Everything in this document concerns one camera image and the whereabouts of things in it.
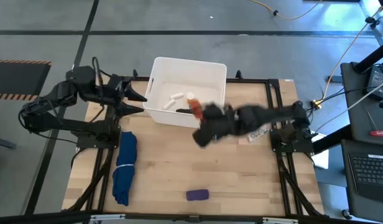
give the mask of orange object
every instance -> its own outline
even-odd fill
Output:
[[[198,100],[187,100],[187,103],[194,116],[200,120],[204,120],[201,103]]]

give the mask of cable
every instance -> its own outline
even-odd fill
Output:
[[[307,109],[306,111],[308,111],[308,110],[312,110],[312,109],[316,108],[318,105],[320,105],[320,104],[324,103],[325,101],[330,100],[330,99],[332,99],[332,98],[334,98],[334,97],[336,97],[336,96],[339,96],[339,95],[342,95],[342,94],[346,94],[346,93],[350,93],[350,92],[352,92],[352,91],[359,91],[359,90],[371,89],[371,88],[375,88],[375,87],[359,88],[359,89],[348,90],[348,91],[345,91],[345,92],[342,92],[342,93],[337,93],[337,94],[331,95],[331,96],[325,98],[324,100],[322,100],[322,101],[321,101],[320,103],[318,103],[317,105],[312,106],[311,108]]]
[[[79,150],[76,154],[74,154],[74,156],[73,156],[73,158],[72,158],[72,162],[71,162],[71,164],[70,164],[70,168],[73,168],[73,164],[74,164],[74,160],[75,160],[75,158],[76,158],[81,152],[83,152],[85,149],[86,149],[86,148],[80,148],[80,150]]]
[[[310,11],[312,11],[317,5],[319,5],[319,3],[321,3],[322,0],[319,0],[318,3],[316,3],[316,4],[315,4],[311,9],[309,9],[307,12],[305,12],[305,13],[303,13],[302,15],[297,16],[297,17],[295,17],[295,18],[287,18],[287,17],[281,15],[277,10],[273,10],[270,6],[268,6],[268,5],[264,4],[264,3],[261,3],[261,2],[259,2],[259,1],[256,1],[256,0],[248,0],[248,1],[252,1],[252,2],[254,2],[254,3],[256,3],[256,4],[260,4],[261,6],[265,7],[265,8],[268,9],[269,11],[273,12],[273,15],[275,15],[275,16],[279,16],[279,17],[281,17],[282,19],[285,19],[285,20],[288,20],[288,21],[292,21],[292,20],[295,20],[295,19],[299,19],[299,18],[301,18],[302,16],[308,14],[308,13],[309,13]]]
[[[311,120],[309,121],[310,123],[313,122],[313,117],[314,117],[314,115],[313,115],[313,110],[311,110]]]
[[[347,108],[345,111],[343,111],[342,113],[340,113],[339,115],[335,116],[334,118],[330,119],[329,121],[325,122],[324,124],[322,124],[317,130],[316,130],[316,133],[318,132],[318,130],[320,130],[322,127],[324,127],[326,124],[330,123],[331,121],[333,121],[334,119],[336,119],[337,117],[341,116],[343,113],[347,112],[348,110],[354,108],[358,103],[362,102],[362,100],[364,100],[365,98],[367,98],[371,93],[374,93],[376,90],[378,90],[379,88],[381,88],[383,86],[383,84],[375,87],[375,89],[371,90],[369,93],[365,94],[362,98],[360,98],[360,100],[357,100],[357,102],[353,103],[349,108]]]
[[[345,87],[342,87],[342,89],[340,89],[339,91],[337,91],[336,93],[334,93],[334,94],[332,94],[331,96],[333,96],[333,95],[335,95],[335,94],[338,94],[338,93],[340,93],[342,90],[344,90],[345,89]]]
[[[54,108],[53,105],[52,105],[52,102],[49,101],[49,100],[47,100],[47,99],[45,99],[45,100],[49,102],[49,104],[51,105],[51,107],[52,107],[52,109],[53,109],[53,111],[54,111],[54,113],[55,113],[56,111],[55,111],[55,108]],[[62,138],[51,138],[51,137],[44,136],[44,135],[42,135],[42,134],[35,133],[35,132],[31,131],[29,128],[27,128],[27,127],[25,126],[25,124],[24,124],[24,123],[22,122],[22,120],[21,120],[21,118],[23,118],[22,113],[23,113],[24,110],[25,110],[25,108],[21,109],[21,110],[19,111],[19,113],[17,114],[17,119],[19,120],[20,125],[21,125],[24,129],[26,129],[26,130],[30,131],[31,133],[34,133],[34,134],[36,134],[36,135],[38,135],[38,136],[44,137],[44,138],[46,138],[46,139],[55,139],[55,140],[59,140],[59,141],[70,142],[70,143],[73,143],[73,144],[76,144],[76,145],[77,145],[77,142],[75,142],[75,141],[71,141],[71,140],[67,140],[67,139],[62,139]],[[62,123],[62,122],[59,120],[59,118],[57,117],[57,112],[55,113],[55,115],[56,115],[57,120],[58,120],[60,123]]]
[[[102,74],[100,74],[101,70],[100,70],[99,61],[97,57],[92,57],[92,67],[99,81],[99,87],[100,87],[99,96],[103,98],[103,78],[102,78]]]
[[[311,162],[313,163],[313,168],[314,168],[316,166],[316,164],[315,164],[315,161],[313,160],[313,158],[307,152],[305,152],[304,154],[311,160]]]
[[[383,72],[383,65],[381,63],[375,63],[374,65],[371,65],[367,70],[372,69],[373,67],[380,68],[382,70],[382,72]],[[360,74],[360,75],[364,75],[364,72],[362,72],[362,73],[359,73],[357,71],[354,71],[354,72],[356,72],[357,74]]]
[[[100,111],[92,118],[92,120],[90,120],[86,125],[84,125],[82,128],[85,128],[87,127],[87,125],[91,124],[93,121],[95,121],[98,116],[104,111],[104,106],[102,106],[102,108],[100,109]]]
[[[105,71],[103,71],[103,70],[100,70],[100,72],[103,73],[103,75],[106,75],[106,76],[108,76],[108,77],[111,77],[110,74],[108,74],[107,72],[105,72]]]
[[[307,118],[309,118],[309,117],[311,116],[312,111],[313,111],[313,110],[310,111],[310,114],[307,116]]]
[[[376,11],[376,13],[374,13],[374,15],[372,15],[371,17],[374,17],[374,16],[375,16],[376,14],[378,14],[378,12],[380,12],[382,9],[383,9],[383,6],[381,6],[380,8],[378,8],[378,10]],[[341,58],[339,59],[339,61],[336,63],[335,68],[333,69],[333,72],[331,73],[330,77],[328,77],[326,90],[324,91],[322,100],[324,100],[324,98],[326,98],[326,94],[327,94],[328,86],[330,85],[331,78],[334,76],[334,73],[335,73],[335,71],[336,71],[336,68],[338,68],[338,66],[339,66],[339,64],[341,63],[342,59],[345,57],[346,52],[348,52],[348,50],[352,47],[352,45],[355,43],[355,41],[356,41],[356,40],[358,39],[358,37],[360,36],[361,32],[363,32],[363,30],[367,27],[367,25],[368,25],[368,23],[366,23],[366,25],[364,25],[364,27],[359,31],[359,33],[356,35],[356,37],[355,37],[354,40],[351,42],[351,44],[349,45],[349,47],[345,50],[345,52],[343,52],[343,54],[342,54]]]

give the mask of wooden tabletop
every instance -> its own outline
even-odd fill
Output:
[[[144,94],[147,82],[133,82],[132,87]],[[297,101],[292,80],[280,80],[280,90],[284,105]],[[225,101],[234,107],[245,103],[267,106],[265,86],[227,83]],[[142,107],[142,103],[127,103]],[[86,120],[90,120],[99,110],[99,105],[90,103]],[[285,215],[279,172],[268,134],[252,144],[246,137],[228,137],[201,149],[192,138],[192,128],[155,123],[146,112],[124,117],[121,128],[132,131],[137,138],[136,174],[129,192],[129,206],[117,204],[112,195],[112,174],[118,156],[116,149],[104,203],[105,212]],[[90,183],[96,152],[96,149],[87,149],[75,159],[63,208],[73,205]],[[313,206],[323,213],[311,160],[302,153],[294,153],[293,160],[298,185]],[[197,189],[208,189],[210,198],[188,202],[186,191]],[[94,208],[97,207],[100,185],[96,192]],[[290,187],[288,192],[295,213]]]

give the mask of orange striped tape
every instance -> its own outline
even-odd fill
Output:
[[[0,60],[0,63],[33,63],[33,64],[52,65],[52,62],[38,61],[38,60]]]
[[[0,100],[26,100],[32,101],[35,100],[37,95],[22,95],[22,94],[8,94],[0,93]]]

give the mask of floor tile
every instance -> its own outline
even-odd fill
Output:
[[[0,0],[0,30],[84,30],[93,1]]]
[[[261,0],[285,17],[297,17],[313,1]],[[323,2],[296,21],[274,17],[266,8],[243,0],[101,1],[92,30],[361,30],[358,3]]]

